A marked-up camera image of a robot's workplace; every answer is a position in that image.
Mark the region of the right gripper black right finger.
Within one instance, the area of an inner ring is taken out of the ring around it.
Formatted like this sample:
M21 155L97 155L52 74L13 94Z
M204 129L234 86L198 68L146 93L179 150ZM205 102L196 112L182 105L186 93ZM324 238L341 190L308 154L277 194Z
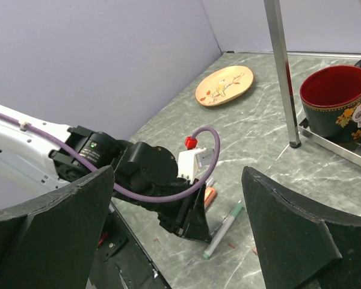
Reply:
M245 166L242 189L267 288L361 288L361 217Z

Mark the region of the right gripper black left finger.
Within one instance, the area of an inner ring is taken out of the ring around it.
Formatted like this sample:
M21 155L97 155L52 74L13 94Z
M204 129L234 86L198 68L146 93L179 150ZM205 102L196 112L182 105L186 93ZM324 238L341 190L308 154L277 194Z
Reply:
M0 288L85 288L113 185L106 166L0 210Z

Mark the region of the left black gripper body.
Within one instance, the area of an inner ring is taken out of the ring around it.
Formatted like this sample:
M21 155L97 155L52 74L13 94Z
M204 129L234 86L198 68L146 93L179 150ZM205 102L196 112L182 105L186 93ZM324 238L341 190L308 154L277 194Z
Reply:
M144 178L118 177L117 183L141 196L172 196L191 187L183 178ZM171 234L192 241L209 243L212 236L206 219L204 207L205 186L198 188L189 196L171 202L143 202L117 193L117 198L142 207L158 215L159 225Z

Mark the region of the large orange marker cap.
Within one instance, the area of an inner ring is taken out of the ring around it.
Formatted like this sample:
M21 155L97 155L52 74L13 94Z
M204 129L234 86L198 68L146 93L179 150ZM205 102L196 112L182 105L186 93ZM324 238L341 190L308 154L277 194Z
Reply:
M205 199L204 199L204 207L207 209L211 202L214 200L214 198L217 195L217 191L213 187L207 187L205 190Z

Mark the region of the white green-tipped highlighter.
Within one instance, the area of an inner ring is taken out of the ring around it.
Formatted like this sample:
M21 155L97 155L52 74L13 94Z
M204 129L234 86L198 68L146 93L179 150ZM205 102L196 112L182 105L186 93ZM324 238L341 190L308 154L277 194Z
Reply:
M205 259L209 259L211 255L216 250L217 246L220 244L224 236L226 235L229 228L232 226L232 223L237 218L238 214L243 209L243 202L240 200L237 202L237 204L233 207L229 215L224 219L221 226L217 230L216 234L212 238L212 241L210 242L209 246L205 249L203 253L203 257Z

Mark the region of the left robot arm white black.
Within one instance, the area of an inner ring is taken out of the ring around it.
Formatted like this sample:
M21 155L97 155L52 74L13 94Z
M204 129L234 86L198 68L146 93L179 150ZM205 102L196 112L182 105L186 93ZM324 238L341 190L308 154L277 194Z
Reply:
M115 198L156 212L159 224L178 237L211 242L206 185L194 178L195 163L160 146L116 140L0 105L0 175L33 195L62 188L105 166L113 168Z

